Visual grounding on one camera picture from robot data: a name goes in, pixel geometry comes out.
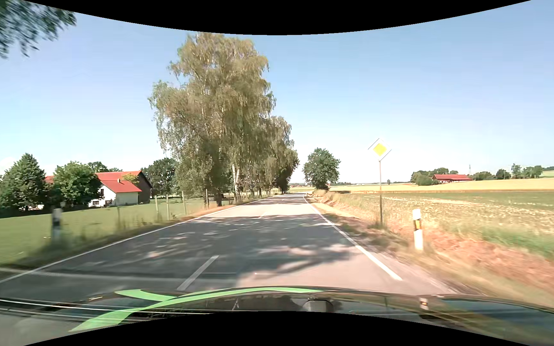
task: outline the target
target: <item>white lane marking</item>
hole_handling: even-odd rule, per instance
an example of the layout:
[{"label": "white lane marking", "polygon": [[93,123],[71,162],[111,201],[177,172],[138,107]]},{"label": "white lane marking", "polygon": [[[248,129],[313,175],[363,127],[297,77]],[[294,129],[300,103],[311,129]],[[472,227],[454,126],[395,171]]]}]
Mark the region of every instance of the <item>white lane marking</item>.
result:
[{"label": "white lane marking", "polygon": [[354,241],[354,239],[350,238],[350,236],[348,234],[346,234],[345,232],[343,232],[342,230],[339,229],[339,227],[337,227],[335,224],[333,224],[329,219],[327,219],[326,217],[324,217],[322,215],[322,213],[320,213],[318,211],[318,209],[316,209],[311,203],[309,203],[309,201],[305,198],[305,202],[307,202],[307,204],[313,209],[313,211],[316,212],[316,214],[318,214],[319,216],[321,216],[324,221],[326,221],[330,226],[332,226],[334,229],[337,230],[337,232],[341,233],[342,236],[345,237],[345,239],[349,240],[352,244],[354,244],[354,246],[360,250],[360,252],[362,252],[363,254],[365,254],[367,257],[369,257],[370,260],[373,261],[373,263],[377,264],[381,269],[383,269],[384,271],[386,271],[388,273],[388,275],[390,275],[390,277],[392,277],[393,279],[397,280],[397,281],[402,281],[403,279],[396,274],[396,272],[390,270],[389,267],[386,266],[386,264],[382,263],[379,259],[377,259],[375,256],[373,256],[369,251],[365,250],[365,248],[363,248],[362,246],[358,245],[358,243],[356,241]]},{"label": "white lane marking", "polygon": [[158,229],[156,229],[156,230],[152,230],[152,231],[149,231],[149,232],[146,232],[146,233],[142,233],[142,234],[140,234],[140,235],[136,235],[136,236],[133,236],[133,237],[130,237],[130,238],[127,238],[127,239],[115,241],[114,243],[110,243],[110,244],[104,245],[104,246],[101,247],[101,248],[97,248],[97,249],[85,251],[85,252],[83,252],[82,254],[78,254],[78,255],[71,256],[71,257],[67,257],[67,258],[64,258],[64,259],[62,259],[62,260],[58,260],[58,261],[53,262],[53,263],[48,263],[48,264],[46,264],[46,265],[42,265],[42,267],[38,267],[38,268],[35,268],[35,269],[31,269],[31,270],[24,271],[24,272],[19,273],[19,274],[16,274],[16,275],[9,276],[9,277],[7,277],[7,278],[5,278],[5,279],[1,279],[1,280],[0,280],[0,284],[1,284],[1,283],[4,283],[4,282],[6,282],[6,281],[10,281],[10,280],[12,280],[12,279],[19,278],[19,277],[21,277],[21,276],[25,276],[25,275],[27,275],[27,274],[35,273],[35,272],[38,271],[38,270],[46,269],[46,268],[51,267],[51,266],[53,266],[53,265],[55,265],[55,264],[63,263],[63,262],[66,262],[66,261],[68,261],[68,260],[75,259],[76,257],[80,257],[80,256],[84,256],[84,255],[90,254],[91,252],[96,252],[96,251],[98,251],[98,250],[102,250],[102,249],[105,249],[105,248],[109,248],[109,247],[111,247],[112,245],[117,245],[117,244],[123,243],[124,241],[128,241],[128,240],[135,239],[135,238],[138,238],[138,237],[143,236],[143,235],[147,235],[147,234],[151,234],[151,233],[158,232],[158,231],[161,231],[161,230],[165,230],[166,228],[169,228],[169,227],[174,227],[174,226],[178,226],[178,225],[181,225],[181,224],[186,224],[187,222],[194,221],[194,220],[197,220],[197,219],[202,218],[202,217],[211,216],[211,215],[213,215],[213,214],[217,214],[218,212],[222,212],[222,211],[226,211],[226,210],[232,210],[232,209],[234,209],[234,208],[246,206],[246,205],[248,205],[248,204],[252,204],[252,203],[255,203],[255,202],[260,202],[260,201],[263,201],[263,200],[265,200],[265,199],[267,199],[267,198],[271,198],[271,197],[273,197],[273,196],[269,196],[269,197],[263,198],[262,200],[251,201],[251,202],[245,203],[245,204],[239,204],[238,206],[234,206],[234,207],[232,207],[232,208],[227,208],[227,209],[222,209],[222,210],[214,211],[214,212],[209,213],[209,214],[206,214],[206,215],[202,215],[202,216],[198,216],[198,217],[195,217],[195,218],[191,218],[191,219],[186,220],[186,221],[178,222],[178,223],[176,223],[176,224],[174,224],[174,225],[170,225],[170,226],[158,228]]},{"label": "white lane marking", "polygon": [[198,268],[196,271],[194,271],[194,273],[189,278],[187,278],[187,280],[183,281],[183,283],[177,288],[177,290],[178,291],[184,291],[218,257],[219,257],[219,255],[212,256],[210,259],[208,259],[206,262],[204,262],[204,264],[201,265],[200,268]]}]

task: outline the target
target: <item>road edge line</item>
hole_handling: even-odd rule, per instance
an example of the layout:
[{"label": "road edge line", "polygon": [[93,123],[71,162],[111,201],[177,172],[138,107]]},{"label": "road edge line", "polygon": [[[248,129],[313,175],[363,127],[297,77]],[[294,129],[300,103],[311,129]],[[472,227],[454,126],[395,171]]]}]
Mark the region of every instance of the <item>road edge line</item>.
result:
[{"label": "road edge line", "polygon": [[99,251],[99,250],[102,250],[102,249],[105,249],[105,248],[109,248],[113,245],[117,245],[117,244],[121,244],[123,243],[124,241],[128,241],[128,240],[132,240],[132,239],[136,239],[138,237],[141,237],[143,235],[147,235],[147,234],[151,234],[151,233],[154,233],[154,232],[157,232],[157,231],[162,231],[162,230],[165,230],[166,228],[170,228],[170,227],[174,227],[174,226],[178,226],[178,225],[181,225],[181,224],[186,224],[187,222],[189,221],[194,221],[194,220],[197,220],[199,218],[202,218],[202,217],[207,217],[207,216],[211,216],[213,214],[217,214],[218,212],[222,212],[222,211],[226,211],[226,210],[232,210],[234,208],[238,208],[238,207],[242,207],[242,206],[246,206],[248,204],[251,204],[251,203],[255,203],[255,202],[258,202],[258,201],[262,201],[262,200],[267,200],[269,198],[272,198],[273,196],[269,196],[269,197],[266,197],[266,198],[262,198],[260,200],[255,200],[255,201],[250,201],[250,202],[247,202],[247,203],[244,203],[244,204],[239,204],[237,206],[234,206],[232,208],[226,208],[226,209],[222,209],[222,210],[217,210],[217,211],[214,211],[212,213],[209,213],[209,214],[204,214],[202,216],[198,216],[198,217],[195,217],[195,218],[191,218],[189,220],[185,220],[185,221],[181,221],[181,222],[178,222],[176,224],[173,224],[173,225],[169,225],[169,226],[165,226],[165,227],[162,227],[162,228],[158,228],[156,230],[152,230],[152,231],[149,231],[149,232],[145,232],[145,233],[142,233],[142,234],[139,234],[139,235],[135,235],[135,236],[132,236],[130,238],[126,238],[126,239],[122,239],[122,240],[117,240],[113,243],[110,243],[110,244],[106,244],[104,246],[101,246],[99,248],[96,248],[96,249],[92,249],[92,250],[88,250],[88,251],[85,251],[81,254],[77,254],[77,255],[74,255],[74,256],[70,256],[70,257],[66,257],[64,259],[60,259],[58,261],[55,261],[53,263],[48,263],[48,264],[45,264],[45,265],[42,265],[41,267],[38,267],[38,268],[34,268],[34,269],[31,269],[31,270],[27,270],[27,271],[24,271],[22,273],[19,273],[19,274],[16,274],[16,275],[12,275],[12,276],[9,276],[7,278],[4,278],[4,279],[1,279],[0,280],[0,284],[4,283],[4,282],[8,282],[12,279],[16,279],[16,278],[19,278],[21,276],[25,276],[27,274],[31,274],[31,273],[35,273],[36,271],[40,271],[42,269],[46,269],[48,267],[52,267],[53,265],[56,265],[56,264],[59,264],[59,263],[63,263],[63,262],[66,262],[68,260],[71,260],[71,259],[75,259],[77,257],[80,257],[80,256],[84,256],[84,255],[87,255],[87,254],[90,254],[91,252],[96,252],[96,251]]},{"label": "road edge line", "polygon": [[352,243],[354,245],[354,247],[356,247],[360,252],[362,252],[365,256],[369,257],[369,259],[371,260],[371,262],[375,263],[378,267],[380,267],[381,269],[383,269],[383,271],[386,271],[386,273],[388,275],[390,275],[391,278],[397,280],[397,281],[403,281],[403,279],[397,275],[396,272],[392,271],[389,267],[386,266],[386,264],[382,263],[379,259],[377,259],[376,256],[373,256],[373,254],[371,254],[369,251],[367,251],[365,248],[363,248],[362,246],[360,246],[360,244],[358,244],[354,239],[350,238],[350,236],[346,233],[346,232],[343,232],[341,229],[339,229],[339,227],[337,227],[332,221],[330,221],[329,219],[327,219],[325,216],[322,215],[322,213],[319,212],[318,209],[316,209],[311,203],[309,203],[309,201],[307,200],[307,197],[306,195],[303,196],[303,198],[305,199],[305,202],[313,209],[313,211],[316,212],[316,214],[318,214],[319,216],[321,216],[324,221],[326,221],[330,226],[332,226],[334,229],[337,230],[337,232],[339,232],[342,236],[345,237],[345,239],[349,240],[350,243]]}]

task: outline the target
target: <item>white house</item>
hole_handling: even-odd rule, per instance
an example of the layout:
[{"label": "white house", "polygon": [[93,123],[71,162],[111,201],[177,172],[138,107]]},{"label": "white house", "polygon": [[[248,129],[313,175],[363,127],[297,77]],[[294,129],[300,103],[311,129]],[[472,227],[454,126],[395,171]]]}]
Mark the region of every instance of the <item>white house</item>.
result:
[{"label": "white house", "polygon": [[102,180],[99,192],[101,198],[91,200],[88,206],[104,207],[138,204],[138,195],[142,190],[131,182],[119,178],[117,180]]}]

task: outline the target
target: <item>green stripe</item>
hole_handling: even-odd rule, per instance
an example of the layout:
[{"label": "green stripe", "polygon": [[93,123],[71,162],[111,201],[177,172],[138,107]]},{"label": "green stripe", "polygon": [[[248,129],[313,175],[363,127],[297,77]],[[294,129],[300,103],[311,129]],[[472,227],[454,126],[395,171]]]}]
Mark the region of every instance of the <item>green stripe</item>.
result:
[{"label": "green stripe", "polygon": [[150,305],[150,306],[145,307],[145,308],[133,308],[133,309],[110,311],[110,312],[104,313],[104,314],[102,314],[98,317],[88,319],[87,321],[81,323],[79,326],[75,327],[74,329],[72,329],[70,331],[75,332],[75,331],[82,331],[82,330],[85,330],[85,329],[116,326],[119,323],[123,322],[129,315],[133,314],[134,312],[139,312],[139,311],[143,311],[143,310],[166,307],[166,306],[169,306],[169,305],[174,305],[174,304],[179,304],[179,303],[201,301],[203,299],[209,299],[209,298],[224,297],[224,296],[227,296],[227,295],[251,293],[251,292],[262,292],[262,291],[277,291],[277,292],[288,292],[288,293],[316,293],[316,292],[322,292],[318,289],[293,288],[293,287],[255,287],[255,288],[236,289],[234,291],[213,292],[213,293],[206,293],[206,294],[191,295],[191,296],[187,296],[187,297],[182,297],[181,296],[181,297],[178,297],[178,298],[171,299],[169,301],[158,302],[158,303],[155,303],[155,304]]},{"label": "green stripe", "polygon": [[148,301],[157,302],[169,301],[170,299],[176,298],[176,296],[174,295],[149,293],[142,291],[142,289],[126,289],[125,291],[115,291],[114,293],[125,295],[127,297],[146,299]]}]

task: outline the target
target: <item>red barn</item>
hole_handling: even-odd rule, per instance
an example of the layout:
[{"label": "red barn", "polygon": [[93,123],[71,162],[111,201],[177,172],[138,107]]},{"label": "red barn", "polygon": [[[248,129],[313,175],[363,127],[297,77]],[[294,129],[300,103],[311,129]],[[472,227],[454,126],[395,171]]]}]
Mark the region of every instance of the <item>red barn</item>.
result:
[{"label": "red barn", "polygon": [[469,182],[473,180],[472,178],[468,178],[465,174],[434,174],[433,179],[439,181],[442,184]]}]

